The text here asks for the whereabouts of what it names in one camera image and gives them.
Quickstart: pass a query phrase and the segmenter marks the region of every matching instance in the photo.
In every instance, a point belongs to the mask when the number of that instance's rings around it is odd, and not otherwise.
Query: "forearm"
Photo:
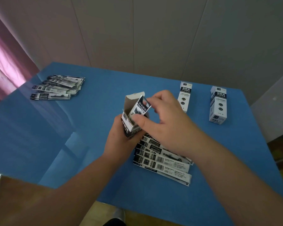
[[[283,223],[283,198],[229,150],[199,133],[189,151],[218,200],[236,224]]]
[[[101,156],[10,225],[79,225],[119,166]]]

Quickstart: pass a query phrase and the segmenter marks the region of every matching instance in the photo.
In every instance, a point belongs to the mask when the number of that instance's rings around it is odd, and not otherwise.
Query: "foot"
[[[113,213],[113,218],[120,219],[125,223],[125,211],[124,209],[117,208]]]

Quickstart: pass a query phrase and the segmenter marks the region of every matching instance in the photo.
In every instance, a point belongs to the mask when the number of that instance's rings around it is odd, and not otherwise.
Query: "pant leg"
[[[107,221],[103,226],[126,226],[126,224],[118,218],[113,218]]]

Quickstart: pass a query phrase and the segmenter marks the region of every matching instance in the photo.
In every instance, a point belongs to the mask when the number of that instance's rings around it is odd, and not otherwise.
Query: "blue table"
[[[47,76],[83,76],[69,101],[30,101],[31,86]],[[57,188],[103,152],[125,95],[168,89],[177,98],[180,81],[52,63],[0,102],[0,173]],[[209,136],[283,196],[283,180],[241,90],[227,89],[228,118],[208,121],[211,86],[193,83],[187,114]],[[151,110],[150,117],[159,121]],[[131,158],[117,171],[98,201],[183,225],[231,225],[196,165],[189,187],[137,167]]]

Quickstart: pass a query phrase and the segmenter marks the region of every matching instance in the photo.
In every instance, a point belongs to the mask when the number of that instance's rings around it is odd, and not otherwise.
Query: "white panel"
[[[266,142],[283,135],[283,77],[251,109]]]
[[[207,0],[133,0],[135,73],[181,79]]]
[[[19,0],[0,0],[0,19],[40,70],[52,62]]]
[[[92,67],[133,72],[132,0],[72,0]]]
[[[71,0],[21,0],[53,61],[90,66]]]
[[[208,0],[182,80],[240,88],[252,104],[283,76],[283,0]]]

